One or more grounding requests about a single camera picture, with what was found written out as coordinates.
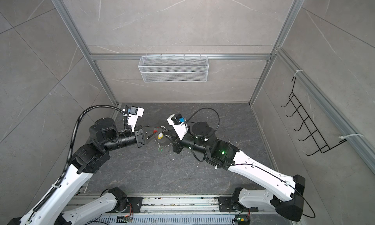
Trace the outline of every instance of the aluminum rail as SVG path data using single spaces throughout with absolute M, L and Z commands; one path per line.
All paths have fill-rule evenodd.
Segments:
M 83 56 L 87 60 L 87 63 L 91 67 L 92 71 L 94 72 L 95 76 L 99 80 L 100 84 L 102 85 L 104 91 L 106 92 L 107 96 L 109 97 L 110 101 L 113 105 L 118 105 L 118 102 L 113 94 L 112 90 L 110 89 L 107 80 L 101 73 L 99 66 L 90 58 L 90 51 L 88 50 L 87 44 L 82 38 L 82 35 L 79 33 L 76 25 L 74 24 L 72 17 L 70 16 L 68 9 L 66 8 L 63 0 L 51 0 L 56 7 L 56 10 L 59 12 L 63 22 L 65 23 L 66 27 L 68 28 L 70 34 L 72 35 L 74 41 L 78 45 L 79 49 L 82 51 Z
M 249 104 L 250 105 L 253 105 L 262 86 L 263 86 L 263 83 L 272 67 L 272 64 L 274 63 L 274 60 L 275 60 L 275 50 L 276 48 L 278 47 L 281 47 L 288 35 L 288 32 L 290 30 L 290 28 L 292 27 L 293 25 L 293 22 L 294 20 L 296 19 L 297 15 L 298 15 L 298 12 L 300 11 L 302 5 L 303 5 L 303 2 L 305 0 L 294 0 L 293 3 L 292 3 L 292 6 L 290 7 L 290 10 L 289 10 L 289 13 L 285 19 L 285 22 L 280 30 L 280 33 L 279 33 L 279 36 L 277 37 L 276 39 L 276 42 L 273 46 L 273 49 L 272 49 L 272 52 L 271 52 L 271 58 L 270 58 L 270 61 L 267 61 L 267 63 L 265 64 L 264 66 L 264 69 L 262 71 L 262 74 L 260 75 L 259 79 L 258 79 L 258 82 L 255 86 L 255 89 L 253 91 L 253 94 L 251 95 L 251 98 L 249 100 Z
M 128 197 L 143 197 L 140 214 L 237 214 L 238 212 L 220 212 L 219 196 L 232 195 L 128 195 Z M 73 210 L 90 203 L 100 197 L 100 194 L 78 194 L 64 208 Z M 277 214 L 275 210 L 259 210 L 256 214 Z
M 277 56 L 294 74 L 297 70 L 302 70 L 297 63 L 284 51 L 283 48 L 276 49 Z M 296 73 L 295 77 L 310 94 L 332 123 L 345 136 L 359 133 L 357 128 L 342 114 L 342 112 L 332 103 L 332 101 L 322 92 L 319 87 L 303 71 Z M 358 155 L 363 159 L 370 170 L 375 174 L 375 151 L 374 147 L 361 136 L 351 136 L 346 139 Z
M 91 54 L 92 60 L 139 60 L 142 56 L 207 56 L 208 59 L 265 59 L 269 60 L 270 54 Z

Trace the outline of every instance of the black cable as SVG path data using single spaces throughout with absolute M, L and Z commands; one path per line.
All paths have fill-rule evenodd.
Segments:
M 125 116 L 124 116 L 124 124 L 125 124 L 125 130 L 127 130 L 128 129 L 128 114 L 129 114 L 129 106 L 128 105 L 125 105 L 125 107 L 124 107 L 124 109 L 125 109 L 125 111 L 124 111 L 124 113 L 125 113 Z
M 91 222 L 88 222 L 88 223 L 85 223 L 84 225 L 87 225 L 87 224 L 90 224 L 90 223 L 93 223 L 93 222 L 96 222 L 102 215 L 100 215 L 97 219 L 95 219 L 94 221 L 91 221 Z
M 304 201 L 306 201 L 307 205 L 310 207 L 312 213 L 314 214 L 313 216 L 309 216 L 309 215 L 306 215 L 306 214 L 302 214 L 302 215 L 305 215 L 306 217 L 309 217 L 309 218 L 312 218 L 312 219 L 316 217 L 315 212 L 314 212 L 314 210 L 312 209 L 311 205 L 307 202 L 307 200 L 303 197 L 303 195 L 302 195 L 299 191 L 297 191 L 294 187 L 292 187 L 292 185 L 287 184 L 286 181 L 284 181 L 284 180 L 282 180 L 281 178 L 279 178 L 279 177 L 277 177 L 277 176 L 271 174 L 270 172 L 266 171 L 265 169 L 262 169 L 262 168 L 260 168 L 259 166 L 254 166 L 253 164 L 250 164 L 250 163 L 240 163 L 240 164 L 234 164 L 234 165 L 230 165 L 230 166 L 239 166 L 239 165 L 250 165 L 250 166 L 253 166 L 253 167 L 257 167 L 258 169 L 261 169 L 262 171 L 264 171 L 264 172 L 266 172 L 266 173 L 268 173 L 268 174 L 274 176 L 275 178 L 277 178 L 278 180 L 282 181 L 282 182 L 285 183 L 286 185 L 289 185 L 291 188 L 293 188 L 293 190 L 294 190 L 295 192 L 297 192 L 297 193 L 302 197 L 302 199 L 303 199 Z M 217 168 L 225 168 L 225 167 L 230 167 L 230 166 L 220 166 L 220 167 L 217 167 Z
M 103 223 L 103 224 L 109 225 L 108 223 L 106 223 L 106 222 L 101 222 L 101 221 L 92 221 L 92 222 L 100 222 L 100 223 Z
M 203 159 L 202 160 L 199 160 L 198 157 L 195 155 L 193 149 L 190 148 L 190 151 L 191 153 L 193 154 L 193 156 L 195 157 L 195 159 L 199 162 L 203 162 L 205 159 L 206 159 L 206 155 L 203 155 Z
M 234 222 L 234 220 L 236 219 L 236 217 L 238 218 L 238 216 L 241 214 L 241 213 L 243 213 L 244 211 L 241 211 L 240 213 L 238 213 L 237 215 L 235 215 L 234 216 L 234 218 L 232 219 L 232 224 L 231 225 L 233 225 L 233 222 Z
M 302 195 L 299 191 L 297 191 L 294 187 L 292 187 L 292 186 L 290 186 L 290 187 L 293 188 L 294 191 L 297 192 L 297 193 L 302 197 L 302 199 L 303 199 L 304 201 L 306 201 L 307 205 L 310 207 L 312 213 L 314 214 L 314 216 L 309 216 L 309 215 L 306 215 L 306 214 L 304 214 L 304 213 L 302 213 L 302 215 L 305 215 L 306 217 L 309 217 L 309 218 L 312 218 L 312 219 L 315 218 L 316 215 L 315 215 L 314 210 L 311 208 L 311 205 L 307 202 L 307 200 L 303 197 L 303 195 Z
M 111 106 L 111 105 L 94 105 L 94 106 L 91 106 L 91 107 L 88 107 L 86 110 L 84 110 L 78 117 L 75 125 L 74 125 L 74 128 L 73 128 L 73 133 L 72 133 L 72 139 L 71 139 L 71 143 L 70 143 L 70 146 L 69 146 L 69 151 L 68 151 L 68 156 L 66 158 L 66 162 L 65 162 L 65 166 L 64 166 L 64 169 L 63 169 L 63 172 L 61 173 L 61 175 L 59 176 L 58 180 L 56 181 L 55 183 L 55 187 L 53 187 L 48 193 L 47 195 L 44 196 L 44 198 L 39 202 L 39 204 L 37 204 L 34 208 L 33 208 L 33 211 L 34 212 L 37 212 L 46 202 L 47 200 L 52 196 L 52 194 L 54 194 L 54 192 L 57 190 L 58 187 L 60 187 L 61 185 L 61 182 L 63 181 L 65 175 L 66 175 L 66 172 L 68 171 L 68 167 L 70 166 L 71 164 L 71 158 L 72 158 L 72 155 L 73 155 L 73 150 L 74 150 L 74 143 L 75 143 L 75 138 L 77 136 L 77 131 L 78 131 L 78 127 L 82 121 L 82 119 L 85 117 L 85 115 L 93 110 L 93 109 L 97 109 L 97 108 L 109 108 L 109 109 L 114 109 L 114 110 L 117 110 L 119 111 L 124 117 L 125 117 L 125 112 L 123 112 L 121 109 L 119 109 L 118 107 L 115 107 L 115 106 Z M 127 124 L 127 119 L 124 118 L 124 128 L 126 128 L 126 124 Z
M 34 211 L 31 213 L 31 215 L 30 215 L 30 217 L 28 218 L 28 220 L 27 221 L 30 221 L 30 218 L 34 215 Z
M 100 194 L 100 197 L 102 197 L 103 193 L 107 190 L 110 190 L 109 188 L 106 188 L 104 191 L 102 191 L 102 194 Z
M 205 108 L 198 109 L 195 113 L 193 113 L 193 115 L 191 115 L 191 117 L 189 117 L 188 120 L 186 120 L 186 122 L 188 122 L 192 117 L 194 117 L 194 115 L 195 115 L 196 113 L 198 113 L 200 110 L 203 110 L 203 109 L 210 109 L 210 110 L 213 110 L 213 111 L 216 113 L 216 115 L 218 116 L 218 126 L 217 126 L 216 130 L 215 130 L 215 131 L 214 131 L 209 137 L 207 137 L 207 138 L 210 138 L 211 136 L 213 136 L 213 134 L 215 134 L 215 132 L 218 130 L 219 125 L 220 125 L 220 116 L 219 116 L 219 114 L 218 114 L 218 112 L 217 112 L 216 110 L 214 110 L 214 109 L 212 109 L 212 108 L 209 108 L 209 107 L 205 107 Z

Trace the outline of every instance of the gray marble wall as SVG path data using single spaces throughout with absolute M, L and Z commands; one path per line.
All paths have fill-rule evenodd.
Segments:
M 306 0 L 283 48 L 344 115 L 375 144 L 373 0 Z M 280 171 L 306 178 L 305 196 L 317 218 L 307 224 L 372 224 L 375 176 L 349 143 L 316 153 L 288 101 L 293 73 L 276 60 L 254 109 Z M 330 146 L 341 133 L 297 82 L 296 96 Z M 305 213 L 311 215 L 305 203 Z
M 293 0 L 63 0 L 92 53 L 270 53 Z M 248 102 L 265 61 L 210 61 L 206 83 L 144 83 L 99 61 L 120 102 Z M 169 91 L 176 91 L 172 96 Z
M 0 0 L 0 73 L 0 224 L 7 224 L 57 180 L 78 115 L 110 100 L 50 0 Z M 85 117 L 77 145 L 109 113 Z

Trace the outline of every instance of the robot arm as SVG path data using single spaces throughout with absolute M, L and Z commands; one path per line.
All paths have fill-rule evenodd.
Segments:
M 52 185 L 50 190 L 54 187 L 57 189 L 42 207 L 36 212 L 30 210 L 21 219 L 16 219 L 16 224 L 50 225 L 55 224 L 55 221 L 58 220 L 61 221 L 60 224 L 72 222 L 73 225 L 82 225 L 93 218 L 97 218 L 102 213 L 111 210 L 123 211 L 127 205 L 127 197 L 123 191 L 115 187 L 99 199 L 74 211 L 65 211 L 64 214 L 61 214 L 64 207 L 82 185 L 110 159 L 110 151 L 132 145 L 142 147 L 150 142 L 153 136 L 162 132 L 163 129 L 157 127 L 141 126 L 140 129 L 135 129 L 137 118 L 141 117 L 142 114 L 142 108 L 132 106 L 127 120 L 128 124 L 131 125 L 131 130 L 119 132 L 113 119 L 102 118 L 97 120 L 89 128 L 89 141 L 72 156 L 71 164 L 60 186 Z
M 143 114 L 142 108 L 131 107 L 128 113 L 127 124 L 131 125 L 131 130 L 118 132 L 111 118 L 97 120 L 89 128 L 90 138 L 87 144 L 80 147 L 72 156 L 71 164 L 60 185 L 51 186 L 51 189 L 56 188 L 54 193 L 48 199 L 40 200 L 40 202 L 45 200 L 40 209 L 30 210 L 22 218 L 12 219 L 9 224 L 83 225 L 102 213 L 111 210 L 124 211 L 128 204 L 127 196 L 115 187 L 80 208 L 61 213 L 82 185 L 110 159 L 110 151 L 132 145 L 142 147 L 162 133 L 163 129 L 158 127 L 135 128 L 138 117 Z M 256 162 L 234 145 L 217 139 L 215 131 L 206 122 L 197 122 L 189 128 L 181 114 L 171 115 L 167 121 L 177 133 L 177 136 L 168 137 L 172 142 L 174 152 L 179 154 L 183 148 L 190 149 L 194 156 L 195 151 L 201 152 L 204 154 L 203 160 L 213 165 L 215 169 L 223 168 L 238 173 L 266 189 L 236 188 L 231 200 L 233 209 L 238 211 L 258 208 L 275 209 L 287 219 L 300 220 L 304 203 L 302 198 L 304 178 L 302 176 L 283 175 Z
M 223 168 L 240 174 L 266 189 L 261 194 L 246 189 L 235 192 L 232 204 L 237 210 L 261 205 L 263 208 L 274 208 L 290 220 L 300 220 L 305 185 L 302 176 L 287 176 L 260 164 L 234 145 L 217 139 L 214 130 L 206 122 L 197 122 L 188 127 L 181 114 L 173 114 L 167 120 L 177 133 L 177 136 L 172 136 L 174 152 L 179 154 L 183 148 L 190 149 L 193 154 L 194 151 L 201 152 L 204 154 L 203 159 L 215 166 L 215 169 Z

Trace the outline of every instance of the gray stone floor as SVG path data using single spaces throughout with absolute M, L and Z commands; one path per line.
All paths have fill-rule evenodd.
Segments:
M 127 104 L 144 108 L 143 117 L 137 125 L 165 126 L 167 118 L 181 113 L 188 118 L 202 107 L 210 107 L 220 115 L 221 123 L 216 137 L 240 148 L 256 161 L 270 166 L 248 104 L 234 103 L 136 103 Z M 207 121 L 215 128 L 217 116 L 212 110 L 202 110 L 192 121 Z M 122 126 L 122 117 L 117 116 L 117 127 Z M 238 174 L 223 169 L 214 169 L 206 162 L 198 162 L 187 149 L 180 154 L 172 147 L 160 151 L 156 143 L 137 148 L 135 146 L 110 152 L 106 162 L 90 180 L 86 192 L 101 192 L 108 187 L 119 187 L 126 193 L 204 193 L 231 194 L 236 187 L 262 189 L 261 186 Z

